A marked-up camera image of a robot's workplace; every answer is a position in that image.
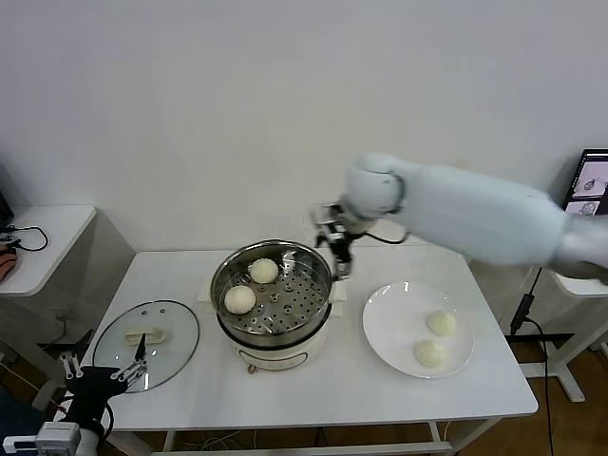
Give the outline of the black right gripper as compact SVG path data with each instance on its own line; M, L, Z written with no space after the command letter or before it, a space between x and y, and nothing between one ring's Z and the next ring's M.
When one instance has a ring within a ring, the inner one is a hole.
M354 240L355 237L344 230L331 229L327 234L327 242L335 258L333 280L348 278L352 274L351 244Z

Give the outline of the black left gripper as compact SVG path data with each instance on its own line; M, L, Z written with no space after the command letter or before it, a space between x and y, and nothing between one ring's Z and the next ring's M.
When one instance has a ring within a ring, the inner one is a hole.
M80 428L99 428L108 401L126 392L127 383L137 382L147 372L146 335L141 336L133 361L125 368L80 367L90 345L93 330L75 343L62 344L59 361L70 393L66 420Z

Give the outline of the person hand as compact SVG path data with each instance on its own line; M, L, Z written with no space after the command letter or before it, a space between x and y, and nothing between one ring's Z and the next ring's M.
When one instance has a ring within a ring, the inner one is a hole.
M2 244L0 247L0 281L14 269L18 261L18 255L13 247Z

